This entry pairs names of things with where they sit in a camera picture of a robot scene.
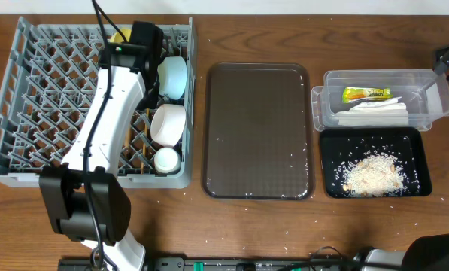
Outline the yellow round plate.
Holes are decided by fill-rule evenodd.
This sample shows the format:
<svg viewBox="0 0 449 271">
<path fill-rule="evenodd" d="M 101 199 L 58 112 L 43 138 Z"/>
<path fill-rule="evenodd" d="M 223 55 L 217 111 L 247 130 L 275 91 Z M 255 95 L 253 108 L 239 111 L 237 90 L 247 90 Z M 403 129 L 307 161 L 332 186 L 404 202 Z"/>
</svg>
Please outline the yellow round plate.
<svg viewBox="0 0 449 271">
<path fill-rule="evenodd" d="M 119 32 L 115 32 L 109 41 L 111 43 L 125 43 L 130 39 L 132 30 L 130 28 L 121 28 Z"/>
</svg>

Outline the light blue bowl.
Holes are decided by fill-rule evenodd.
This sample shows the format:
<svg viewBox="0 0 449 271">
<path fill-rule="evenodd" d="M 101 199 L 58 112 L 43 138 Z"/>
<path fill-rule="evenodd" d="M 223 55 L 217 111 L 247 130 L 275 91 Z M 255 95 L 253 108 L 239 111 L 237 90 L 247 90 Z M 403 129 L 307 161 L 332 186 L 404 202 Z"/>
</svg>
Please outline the light blue bowl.
<svg viewBox="0 0 449 271">
<path fill-rule="evenodd" d="M 181 56 L 166 57 L 158 66 L 159 95 L 179 100 L 187 85 L 187 64 Z"/>
</svg>

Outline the wooden chopstick long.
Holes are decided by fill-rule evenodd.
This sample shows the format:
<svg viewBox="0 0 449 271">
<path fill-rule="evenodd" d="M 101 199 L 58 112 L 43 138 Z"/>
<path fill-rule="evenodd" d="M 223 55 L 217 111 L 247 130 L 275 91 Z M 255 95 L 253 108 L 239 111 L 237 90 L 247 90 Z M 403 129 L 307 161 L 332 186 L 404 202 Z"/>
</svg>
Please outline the wooden chopstick long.
<svg viewBox="0 0 449 271">
<path fill-rule="evenodd" d="M 145 110 L 145 117 L 148 119 L 149 116 L 150 116 L 150 109 L 147 108 Z M 147 138 L 148 129 L 149 129 L 149 126 L 147 125 L 146 122 L 144 122 L 144 137 L 145 138 Z M 147 158 L 147 143 L 145 140 L 143 140 L 142 155 L 144 158 Z M 141 162 L 141 174 L 145 173 L 146 165 L 147 165 L 147 162 Z"/>
</svg>

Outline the white pink shallow bowl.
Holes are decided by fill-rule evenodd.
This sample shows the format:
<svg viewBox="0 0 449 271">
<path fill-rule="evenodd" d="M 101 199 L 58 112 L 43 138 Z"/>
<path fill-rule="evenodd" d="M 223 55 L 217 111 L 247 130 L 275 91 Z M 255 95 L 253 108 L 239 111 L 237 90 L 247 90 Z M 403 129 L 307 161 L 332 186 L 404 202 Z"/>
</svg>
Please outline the white pink shallow bowl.
<svg viewBox="0 0 449 271">
<path fill-rule="evenodd" d="M 174 147 L 184 132 L 185 124 L 186 111 L 182 105 L 161 105 L 151 121 L 151 138 L 161 146 Z"/>
</svg>

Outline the wooden chopstick short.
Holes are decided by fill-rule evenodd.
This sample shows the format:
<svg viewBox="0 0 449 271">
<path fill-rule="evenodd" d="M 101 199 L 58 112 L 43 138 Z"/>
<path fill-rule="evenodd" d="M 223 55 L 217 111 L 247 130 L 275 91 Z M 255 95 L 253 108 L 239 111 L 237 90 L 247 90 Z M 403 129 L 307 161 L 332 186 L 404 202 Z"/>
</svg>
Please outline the wooden chopstick short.
<svg viewBox="0 0 449 271">
<path fill-rule="evenodd" d="M 123 154 L 126 158 L 129 158 L 129 146 L 130 146 L 130 141 L 131 141 L 131 137 L 132 137 L 132 130 L 128 129 L 126 136 L 124 138 L 124 151 Z"/>
</svg>

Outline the white paper cup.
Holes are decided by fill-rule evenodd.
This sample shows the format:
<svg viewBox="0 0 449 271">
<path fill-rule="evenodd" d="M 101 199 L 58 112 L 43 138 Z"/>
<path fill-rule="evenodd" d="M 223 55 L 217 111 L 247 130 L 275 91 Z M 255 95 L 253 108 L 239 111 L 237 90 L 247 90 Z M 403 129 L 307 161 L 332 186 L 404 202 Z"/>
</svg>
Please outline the white paper cup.
<svg viewBox="0 0 449 271">
<path fill-rule="evenodd" d="M 154 167 L 159 174 L 174 174 L 180 170 L 181 156 L 173 148 L 161 148 L 154 155 Z"/>
</svg>

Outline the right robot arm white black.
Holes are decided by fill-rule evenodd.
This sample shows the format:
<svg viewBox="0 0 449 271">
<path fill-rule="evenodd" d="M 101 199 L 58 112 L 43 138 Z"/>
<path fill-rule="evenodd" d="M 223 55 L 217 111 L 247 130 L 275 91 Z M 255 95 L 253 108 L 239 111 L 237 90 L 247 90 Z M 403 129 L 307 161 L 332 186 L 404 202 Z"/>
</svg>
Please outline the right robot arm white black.
<svg viewBox="0 0 449 271">
<path fill-rule="evenodd" d="M 449 82 L 449 47 L 435 52 L 433 71 L 437 76 L 446 74 Z M 420 237 L 402 257 L 371 249 L 366 256 L 343 261 L 341 267 L 346 263 L 351 270 L 449 270 L 449 234 Z"/>
</svg>

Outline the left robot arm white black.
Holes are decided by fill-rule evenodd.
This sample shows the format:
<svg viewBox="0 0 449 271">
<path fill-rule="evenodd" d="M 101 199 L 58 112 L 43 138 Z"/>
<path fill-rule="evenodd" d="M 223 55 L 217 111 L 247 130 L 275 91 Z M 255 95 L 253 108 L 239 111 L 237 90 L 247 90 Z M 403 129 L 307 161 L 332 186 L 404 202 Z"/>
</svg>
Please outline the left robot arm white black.
<svg viewBox="0 0 449 271">
<path fill-rule="evenodd" d="M 124 42 L 104 41 L 84 124 L 60 165 L 39 175 L 53 231 L 91 248 L 93 269 L 144 267 L 145 249 L 129 230 L 131 203 L 117 177 L 135 109 L 157 104 L 162 42 L 158 26 L 140 21 Z"/>
</svg>

